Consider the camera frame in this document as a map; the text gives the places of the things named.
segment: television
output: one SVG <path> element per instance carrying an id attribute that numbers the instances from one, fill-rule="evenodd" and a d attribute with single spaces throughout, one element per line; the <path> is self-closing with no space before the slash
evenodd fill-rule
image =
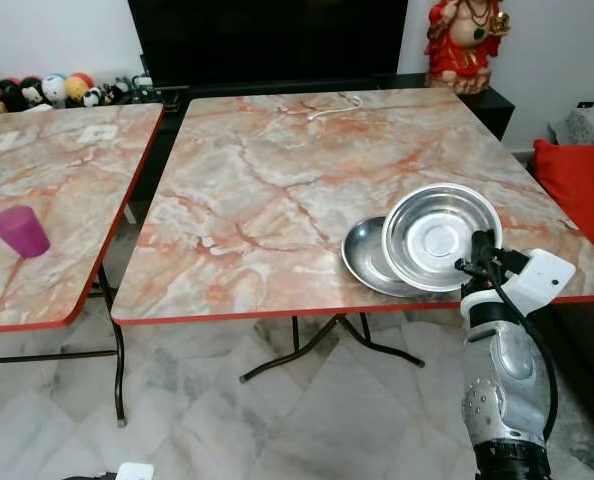
<path id="1" fill-rule="evenodd" d="M 407 0 L 128 0 L 157 87 L 397 70 Z"/>

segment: red cushion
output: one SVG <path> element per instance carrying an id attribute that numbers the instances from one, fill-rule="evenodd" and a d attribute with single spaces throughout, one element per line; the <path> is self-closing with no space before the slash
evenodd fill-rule
<path id="1" fill-rule="evenodd" d="M 539 183 L 594 245 L 594 145 L 534 147 Z"/>

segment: purple cup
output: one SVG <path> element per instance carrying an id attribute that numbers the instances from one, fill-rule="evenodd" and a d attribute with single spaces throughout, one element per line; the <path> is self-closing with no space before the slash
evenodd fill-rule
<path id="1" fill-rule="evenodd" d="M 26 205 L 0 212 L 0 238 L 24 258 L 38 257 L 50 247 L 35 212 Z"/>

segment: black cable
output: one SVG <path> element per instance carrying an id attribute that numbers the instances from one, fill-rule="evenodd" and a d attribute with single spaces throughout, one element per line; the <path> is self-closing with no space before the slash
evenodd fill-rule
<path id="1" fill-rule="evenodd" d="M 544 359 L 544 365 L 546 366 L 546 374 L 548 375 L 548 383 L 550 387 L 550 409 L 548 411 L 548 418 L 546 418 L 546 425 L 544 425 L 544 440 L 548 440 L 550 434 L 553 431 L 553 427 L 555 426 L 555 418 L 557 418 L 557 410 L 559 409 L 559 396 L 557 393 L 557 377 L 555 376 L 555 367 L 553 366 L 554 360 L 553 356 L 550 353 L 550 349 L 546 346 L 545 342 L 542 340 L 541 336 L 535 329 L 528 323 L 528 319 L 519 311 L 517 306 L 512 302 L 506 292 L 501 288 L 501 280 L 497 276 L 497 270 L 495 265 L 491 260 L 486 262 L 486 269 L 488 270 L 488 275 L 490 277 L 490 281 L 493 284 L 493 287 L 499 298 L 508 305 L 508 308 L 513 312 L 513 314 L 519 320 L 519 323 L 522 327 L 526 330 L 526 333 L 533 339 L 539 353 L 541 354 L 542 358 Z"/>

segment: metal bowl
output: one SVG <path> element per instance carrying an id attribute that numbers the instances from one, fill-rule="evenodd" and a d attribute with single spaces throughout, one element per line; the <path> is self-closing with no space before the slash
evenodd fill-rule
<path id="1" fill-rule="evenodd" d="M 341 244 L 346 267 L 361 283 L 386 295 L 411 297 L 425 293 L 402 282 L 388 266 L 381 249 L 385 218 L 368 218 L 350 229 Z"/>
<path id="2" fill-rule="evenodd" d="M 502 228 L 494 207 L 476 191 L 452 183 L 422 187 L 402 198 L 386 217 L 381 244 L 388 266 L 404 282 L 432 292 L 456 290 L 468 276 L 455 269 L 470 258 L 476 230 Z"/>

